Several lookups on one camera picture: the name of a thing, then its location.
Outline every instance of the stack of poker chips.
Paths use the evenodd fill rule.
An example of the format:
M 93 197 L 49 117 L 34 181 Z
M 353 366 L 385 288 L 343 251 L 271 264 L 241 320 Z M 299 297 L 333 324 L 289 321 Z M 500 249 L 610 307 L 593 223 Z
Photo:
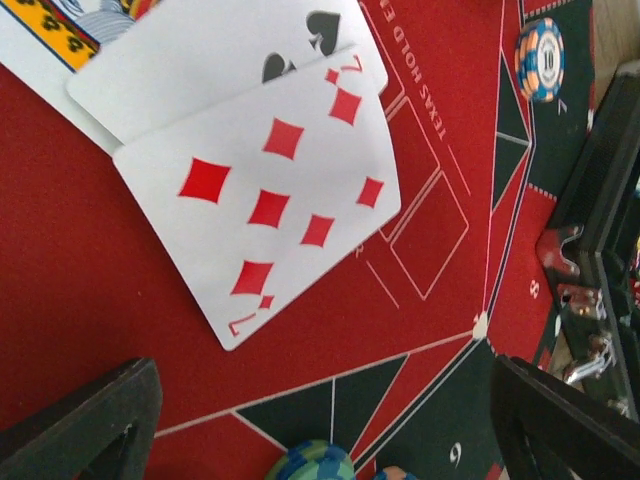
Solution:
M 520 92 L 527 100 L 550 102 L 558 95 L 564 78 L 564 43 L 551 18 L 523 27 L 515 68 Z
M 265 480 L 355 480 L 351 458 L 340 447 L 310 440 L 287 451 Z

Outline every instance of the spade symbol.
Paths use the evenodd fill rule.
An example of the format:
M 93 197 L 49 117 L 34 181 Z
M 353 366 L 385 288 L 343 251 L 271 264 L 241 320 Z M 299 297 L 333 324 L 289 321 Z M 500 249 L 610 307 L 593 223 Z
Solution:
M 315 50 L 320 45 L 320 51 L 325 57 L 331 55 L 338 43 L 338 27 L 340 25 L 340 14 L 331 12 L 315 11 L 307 16 L 307 28 L 314 37 L 309 43 Z
M 262 68 L 262 83 L 267 83 L 269 80 L 278 78 L 295 69 L 296 66 L 293 62 L 289 62 L 287 65 L 280 54 L 272 53 L 264 61 L 264 67 Z

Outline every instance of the red diamond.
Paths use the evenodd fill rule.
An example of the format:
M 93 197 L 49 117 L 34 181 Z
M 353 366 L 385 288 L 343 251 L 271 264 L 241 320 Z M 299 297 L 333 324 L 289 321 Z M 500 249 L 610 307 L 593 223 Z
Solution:
M 333 68 L 327 70 L 327 76 L 324 79 L 327 82 L 331 82 L 334 85 L 338 83 L 338 77 L 340 76 L 340 72 L 335 71 Z
M 236 280 L 236 285 L 231 291 L 231 295 L 238 295 L 241 293 L 252 293 L 254 295 L 260 295 L 262 293 L 262 287 L 267 281 L 269 272 L 273 267 L 273 263 L 254 263 L 244 261 L 242 264 L 242 271 Z
M 271 302 L 273 302 L 273 295 L 265 295 L 264 297 L 262 297 L 262 300 L 260 301 L 260 306 L 258 308 L 264 308 L 269 310 L 271 308 Z
M 280 217 L 288 201 L 289 195 L 260 190 L 260 196 L 247 223 L 259 223 L 278 228 Z
M 371 208 L 375 207 L 376 201 L 378 200 L 378 195 L 380 195 L 380 190 L 382 190 L 383 186 L 384 182 L 374 180 L 371 177 L 367 177 L 356 203 L 359 203 L 360 205 L 366 205 L 367 207 Z
M 269 138 L 262 147 L 262 151 L 276 153 L 293 160 L 302 132 L 304 132 L 304 128 L 274 118 L 271 133 L 269 133 Z
M 231 167 L 203 162 L 193 158 L 189 175 L 178 196 L 193 197 L 218 203 L 222 186 Z
M 329 230 L 331 230 L 334 220 L 335 218 L 331 217 L 311 215 L 307 231 L 300 245 L 317 245 L 318 247 L 324 247 L 324 242 L 327 240 L 327 235 L 329 235 Z
M 358 113 L 361 100 L 362 97 L 349 93 L 342 88 L 338 88 L 338 93 L 336 93 L 336 99 L 333 102 L 333 107 L 331 107 L 329 116 L 338 118 L 343 122 L 353 125 L 356 120 L 356 114 Z

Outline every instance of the poker table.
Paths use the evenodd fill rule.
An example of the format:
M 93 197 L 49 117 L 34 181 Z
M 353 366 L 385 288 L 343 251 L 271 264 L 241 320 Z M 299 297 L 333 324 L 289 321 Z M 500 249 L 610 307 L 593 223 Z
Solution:
M 0 68 L 0 429 L 121 362 L 164 390 L 150 479 L 261 478 L 310 438 L 358 479 L 497 478 L 498 353 L 548 366 L 560 326 L 535 242 L 593 117 L 590 0 L 365 0 L 402 210 L 224 351 L 111 159 Z M 514 77 L 521 26 L 565 43 L 556 100 Z

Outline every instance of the white playing card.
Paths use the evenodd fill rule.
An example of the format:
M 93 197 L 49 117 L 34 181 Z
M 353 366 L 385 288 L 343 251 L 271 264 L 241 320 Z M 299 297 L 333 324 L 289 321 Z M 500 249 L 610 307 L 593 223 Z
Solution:
M 336 53 L 114 155 L 227 350 L 400 208 L 386 119 L 360 55 Z
M 68 91 L 128 143 L 352 45 L 382 91 L 387 73 L 355 0 L 163 0 Z

